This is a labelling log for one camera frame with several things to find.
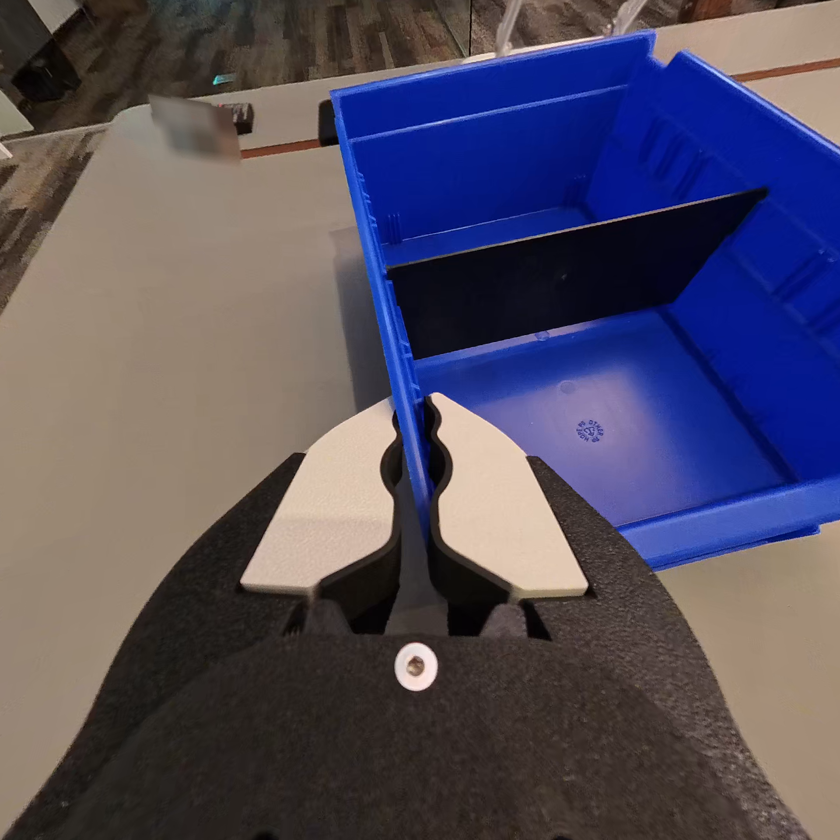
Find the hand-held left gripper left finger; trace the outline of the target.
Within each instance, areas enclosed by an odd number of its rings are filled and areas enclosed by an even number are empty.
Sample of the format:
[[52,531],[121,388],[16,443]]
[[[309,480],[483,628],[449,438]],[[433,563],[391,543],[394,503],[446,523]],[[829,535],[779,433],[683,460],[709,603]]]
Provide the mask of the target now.
[[403,439],[392,401],[321,436],[303,456],[241,586],[298,597],[395,594],[402,473]]

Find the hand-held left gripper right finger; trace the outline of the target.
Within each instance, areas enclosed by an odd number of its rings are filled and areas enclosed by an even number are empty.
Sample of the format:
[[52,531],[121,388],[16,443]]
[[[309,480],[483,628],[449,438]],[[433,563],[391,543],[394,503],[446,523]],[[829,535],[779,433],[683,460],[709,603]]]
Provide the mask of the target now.
[[584,595],[589,583],[526,453],[441,392],[426,397],[430,579],[452,606]]

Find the blue plastic bin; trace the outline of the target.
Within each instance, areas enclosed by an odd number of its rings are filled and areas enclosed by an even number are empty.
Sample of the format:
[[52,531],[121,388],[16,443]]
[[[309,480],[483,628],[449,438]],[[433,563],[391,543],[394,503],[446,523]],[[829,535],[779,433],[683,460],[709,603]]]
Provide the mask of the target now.
[[[330,93],[416,507],[441,392],[655,570],[838,520],[838,147],[637,33]],[[416,359],[387,270],[760,186],[677,300]]]

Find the black bin divider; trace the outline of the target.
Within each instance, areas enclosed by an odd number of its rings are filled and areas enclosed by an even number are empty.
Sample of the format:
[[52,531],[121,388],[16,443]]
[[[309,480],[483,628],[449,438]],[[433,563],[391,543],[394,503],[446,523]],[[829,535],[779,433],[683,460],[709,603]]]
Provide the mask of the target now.
[[387,270],[416,359],[669,305],[765,186]]

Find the white sign stand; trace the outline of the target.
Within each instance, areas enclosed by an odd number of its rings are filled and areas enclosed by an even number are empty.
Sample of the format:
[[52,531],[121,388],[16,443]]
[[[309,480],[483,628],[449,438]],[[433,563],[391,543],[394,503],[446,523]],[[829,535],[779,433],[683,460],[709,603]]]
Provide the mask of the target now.
[[[525,1],[508,37],[513,49],[598,38],[612,33],[624,2]],[[497,30],[510,2],[469,3],[467,55],[494,53]]]

